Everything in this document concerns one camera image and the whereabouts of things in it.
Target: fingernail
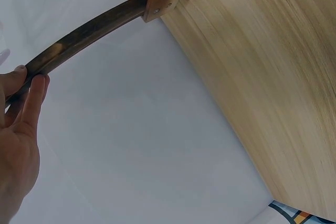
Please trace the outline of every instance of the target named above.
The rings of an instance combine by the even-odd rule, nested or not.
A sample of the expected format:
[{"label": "fingernail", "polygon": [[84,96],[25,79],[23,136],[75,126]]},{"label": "fingernail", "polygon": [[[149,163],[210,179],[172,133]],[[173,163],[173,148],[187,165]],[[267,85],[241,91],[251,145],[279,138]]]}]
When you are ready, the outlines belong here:
[{"label": "fingernail", "polygon": [[26,67],[24,65],[20,65],[20,66],[17,66],[14,71],[22,71],[22,70],[25,70]]}]

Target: white wall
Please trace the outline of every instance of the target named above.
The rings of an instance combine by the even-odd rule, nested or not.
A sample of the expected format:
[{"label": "white wall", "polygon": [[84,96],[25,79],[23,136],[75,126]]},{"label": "white wall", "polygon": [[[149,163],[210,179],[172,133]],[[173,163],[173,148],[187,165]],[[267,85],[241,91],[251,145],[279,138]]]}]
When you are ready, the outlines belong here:
[{"label": "white wall", "polygon": [[[0,0],[7,72],[125,0]],[[51,75],[40,176],[12,223],[246,223],[271,197],[160,20]]]}]

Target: colorful pattern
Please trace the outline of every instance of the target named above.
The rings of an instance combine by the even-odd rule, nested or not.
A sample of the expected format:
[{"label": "colorful pattern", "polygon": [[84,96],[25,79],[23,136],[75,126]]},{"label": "colorful pattern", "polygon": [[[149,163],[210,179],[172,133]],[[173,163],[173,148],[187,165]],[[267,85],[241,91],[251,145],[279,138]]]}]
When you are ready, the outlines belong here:
[{"label": "colorful pattern", "polygon": [[273,201],[270,205],[270,208],[273,208],[275,211],[279,212],[284,216],[289,224],[326,224],[326,223],[335,223],[332,221],[324,220],[316,216],[310,215],[306,212],[296,210],[294,208],[288,207],[279,202]]}]

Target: wooden rod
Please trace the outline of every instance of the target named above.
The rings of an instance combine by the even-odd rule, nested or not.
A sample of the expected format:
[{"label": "wooden rod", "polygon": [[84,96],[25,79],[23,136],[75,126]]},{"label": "wooden rod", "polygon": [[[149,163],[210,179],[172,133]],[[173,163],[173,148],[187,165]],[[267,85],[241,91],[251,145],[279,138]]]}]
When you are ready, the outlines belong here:
[{"label": "wooden rod", "polygon": [[108,10],[72,31],[27,65],[27,77],[22,88],[6,98],[6,107],[29,90],[31,80],[38,74],[48,74],[72,56],[122,25],[143,16],[147,0],[128,0]]}]

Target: hand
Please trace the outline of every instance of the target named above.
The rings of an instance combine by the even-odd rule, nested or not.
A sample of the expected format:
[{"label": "hand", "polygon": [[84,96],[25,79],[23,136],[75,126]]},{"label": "hand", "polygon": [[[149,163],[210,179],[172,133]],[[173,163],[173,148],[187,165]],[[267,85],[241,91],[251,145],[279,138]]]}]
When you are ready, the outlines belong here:
[{"label": "hand", "polygon": [[0,224],[17,213],[39,172],[37,122],[50,78],[34,77],[30,91],[5,114],[6,97],[21,88],[26,75],[24,66],[0,74]]}]

